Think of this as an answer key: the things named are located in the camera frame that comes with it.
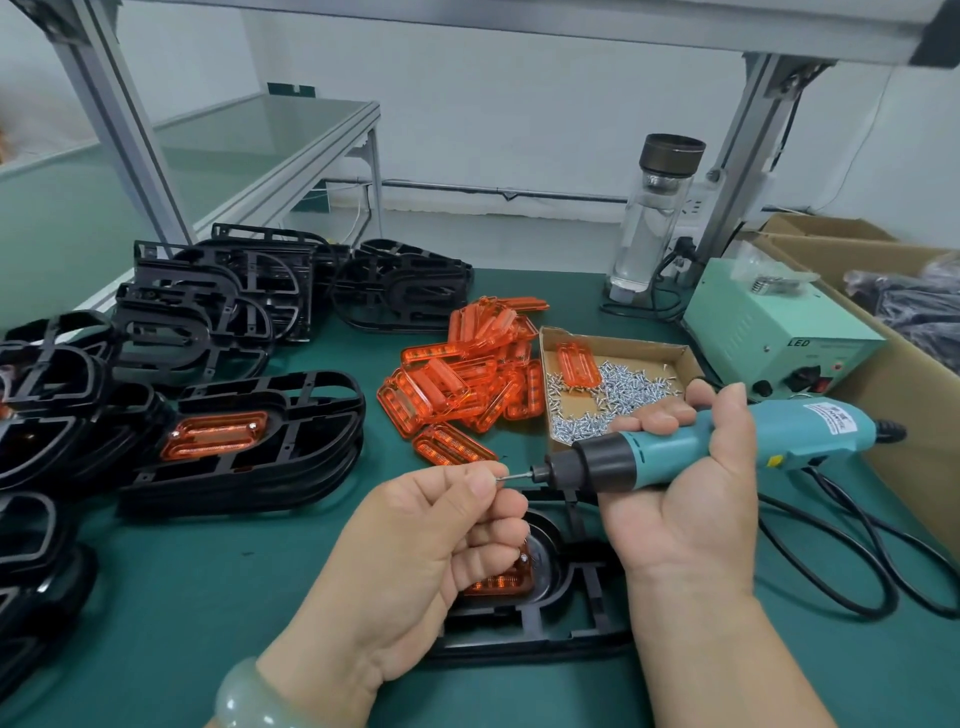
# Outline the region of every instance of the bottle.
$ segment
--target bottle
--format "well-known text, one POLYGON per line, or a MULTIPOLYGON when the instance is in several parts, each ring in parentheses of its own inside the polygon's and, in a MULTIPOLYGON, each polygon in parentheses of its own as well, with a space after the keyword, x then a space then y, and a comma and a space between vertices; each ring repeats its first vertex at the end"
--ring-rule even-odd
POLYGON ((650 286, 673 237, 693 175, 707 145, 675 134, 647 136, 639 174, 621 226, 620 248, 607 276, 607 295, 627 305, 648 305, 650 286))

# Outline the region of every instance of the green work surface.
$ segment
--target green work surface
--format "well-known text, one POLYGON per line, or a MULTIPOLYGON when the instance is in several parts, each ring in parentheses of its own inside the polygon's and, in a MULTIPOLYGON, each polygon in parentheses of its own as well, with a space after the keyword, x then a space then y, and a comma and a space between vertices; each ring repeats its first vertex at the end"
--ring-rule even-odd
MULTIPOLYGON (((478 271, 474 295, 540 296, 538 323, 578 333, 682 343, 661 323, 600 314, 602 277, 478 271)), ((108 507, 87 514, 83 538, 102 574, 78 633, 53 665, 3 708, 0 725, 186 728, 204 725, 227 670, 257 654, 293 615, 357 503, 377 483, 424 466, 374 398, 402 347, 440 337, 362 333, 323 323, 314 343, 275 357, 274 371, 343 369, 368 398, 359 464, 330 498, 293 514, 125 525, 108 507)), ((498 425, 483 437, 514 472, 540 461, 542 424, 498 425)), ((829 471, 867 510, 924 531, 859 461, 829 471)), ((765 478, 764 491, 842 523, 808 482, 765 478)), ((880 598, 869 570, 829 537, 780 516, 770 523, 813 569, 853 598, 880 598)), ((901 570, 949 601, 945 580, 894 539, 901 570)), ((955 726, 960 630, 904 598, 879 624, 842 614, 760 538, 757 592, 773 623, 841 726, 955 726)), ((419 667, 385 686, 371 726, 652 724, 636 655, 552 665, 419 667)))
MULTIPOLYGON (((198 224, 362 106, 264 95, 159 125, 187 222, 198 224)), ((133 240, 154 237, 99 144, 0 167, 0 330, 77 306, 131 269, 133 240)))

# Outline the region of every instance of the white wall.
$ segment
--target white wall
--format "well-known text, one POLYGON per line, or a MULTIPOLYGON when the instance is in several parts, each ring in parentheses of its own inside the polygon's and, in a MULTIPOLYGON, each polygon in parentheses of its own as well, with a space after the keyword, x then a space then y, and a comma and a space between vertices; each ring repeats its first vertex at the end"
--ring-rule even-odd
MULTIPOLYGON (((260 89, 237 10, 128 1, 117 35, 155 122, 260 89)), ((0 130, 24 160, 93 138, 53 46, 8 2, 0 2, 0 130)))
MULTIPOLYGON (((684 133, 712 165, 743 87, 738 54, 245 11, 261 79, 382 106, 383 174, 625 195, 643 137, 684 133)), ((842 64, 804 95, 776 204, 815 202, 886 78, 842 64)), ((353 162, 351 174, 365 174, 353 162)), ((616 206, 388 189, 388 206, 618 219, 616 206)))
POLYGON ((823 214, 865 217, 904 240, 960 248, 958 119, 960 70, 897 69, 823 214))

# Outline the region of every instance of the electric screwdriver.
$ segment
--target electric screwdriver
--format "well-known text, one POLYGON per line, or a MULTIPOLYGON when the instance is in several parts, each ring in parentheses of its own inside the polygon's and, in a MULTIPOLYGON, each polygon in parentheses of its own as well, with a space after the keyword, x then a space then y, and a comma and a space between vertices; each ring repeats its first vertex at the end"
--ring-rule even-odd
MULTIPOLYGON (((905 429, 874 421, 856 407, 827 398, 768 400, 750 405, 756 422, 756 466, 789 471, 817 467, 877 442, 899 442, 905 429)), ((713 413, 672 435, 614 432, 580 440, 571 449, 546 456, 543 465, 502 480, 529 477, 552 488, 593 493, 624 493, 669 483, 687 466, 709 455, 713 413)))

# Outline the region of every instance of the person's right hand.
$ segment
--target person's right hand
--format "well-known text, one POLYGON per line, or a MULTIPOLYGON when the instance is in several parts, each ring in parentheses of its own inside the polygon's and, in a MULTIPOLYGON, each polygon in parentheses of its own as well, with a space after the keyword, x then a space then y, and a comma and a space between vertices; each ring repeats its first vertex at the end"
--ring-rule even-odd
POLYGON ((713 594, 751 595, 756 547, 756 428, 743 384, 718 395, 702 380, 685 400, 660 400, 618 417, 612 431, 669 435, 691 425, 696 408, 712 406, 715 429, 709 457, 683 471, 665 490, 601 494, 603 524, 628 582, 680 584, 713 594))

